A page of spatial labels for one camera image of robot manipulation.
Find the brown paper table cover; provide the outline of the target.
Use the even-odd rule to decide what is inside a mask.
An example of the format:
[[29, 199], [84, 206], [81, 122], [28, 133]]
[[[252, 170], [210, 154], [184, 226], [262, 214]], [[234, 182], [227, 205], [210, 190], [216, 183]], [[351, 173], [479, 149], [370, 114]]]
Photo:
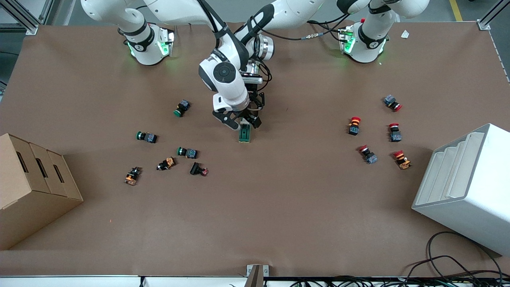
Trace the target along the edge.
[[[84, 202], [0, 252], [0, 274], [237, 275], [265, 263], [280, 276], [400, 276], [423, 260], [445, 229], [411, 208], [432, 151], [489, 122], [510, 130], [510, 84], [490, 33], [473, 22], [395, 24], [371, 64], [342, 56], [330, 37], [275, 46], [262, 125], [240, 143], [213, 117], [198, 75], [214, 47], [208, 27], [179, 27], [174, 57], [153, 67], [115, 27], [45, 26], [24, 38], [0, 135], [64, 155]], [[384, 104], [390, 94], [397, 112]], [[400, 142], [390, 142], [394, 122]], [[168, 157], [176, 164], [158, 171]], [[194, 162], [208, 174], [191, 175]], [[124, 183], [133, 167], [134, 187]]]

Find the white stepped rack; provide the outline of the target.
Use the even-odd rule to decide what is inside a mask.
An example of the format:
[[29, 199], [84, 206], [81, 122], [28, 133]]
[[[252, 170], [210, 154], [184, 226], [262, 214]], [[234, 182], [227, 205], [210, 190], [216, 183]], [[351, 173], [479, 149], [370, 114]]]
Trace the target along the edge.
[[488, 123], [435, 149], [412, 209], [510, 258], [510, 132]]

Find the white table edge rail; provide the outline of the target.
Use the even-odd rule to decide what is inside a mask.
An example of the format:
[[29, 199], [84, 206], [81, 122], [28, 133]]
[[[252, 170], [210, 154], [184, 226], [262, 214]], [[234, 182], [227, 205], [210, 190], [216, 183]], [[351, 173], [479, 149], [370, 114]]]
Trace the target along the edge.
[[244, 287], [244, 277], [0, 276], [0, 287]]

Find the metal table edge bracket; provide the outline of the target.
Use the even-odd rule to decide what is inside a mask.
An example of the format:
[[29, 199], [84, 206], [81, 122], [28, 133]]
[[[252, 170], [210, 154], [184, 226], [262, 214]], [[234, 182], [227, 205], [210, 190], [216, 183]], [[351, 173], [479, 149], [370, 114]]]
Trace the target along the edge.
[[269, 277], [270, 265], [247, 265], [247, 280], [244, 287], [267, 287], [266, 277]]

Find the aluminium frame profile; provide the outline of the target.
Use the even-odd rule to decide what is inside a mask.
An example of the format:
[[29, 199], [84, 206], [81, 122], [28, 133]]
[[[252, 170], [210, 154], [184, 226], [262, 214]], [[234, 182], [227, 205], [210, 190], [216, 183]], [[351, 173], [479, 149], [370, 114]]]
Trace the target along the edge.
[[0, 0], [0, 32], [36, 35], [38, 27], [50, 24], [57, 0]]
[[477, 19], [479, 31], [490, 30], [490, 22], [509, 5], [510, 0], [497, 0], [480, 19]]

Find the brown cardboard box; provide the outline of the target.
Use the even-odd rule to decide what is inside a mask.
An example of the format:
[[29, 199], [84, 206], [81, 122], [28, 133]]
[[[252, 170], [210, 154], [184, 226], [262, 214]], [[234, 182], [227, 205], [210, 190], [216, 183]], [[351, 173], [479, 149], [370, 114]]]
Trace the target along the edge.
[[0, 136], [0, 251], [82, 204], [64, 157], [6, 133]]

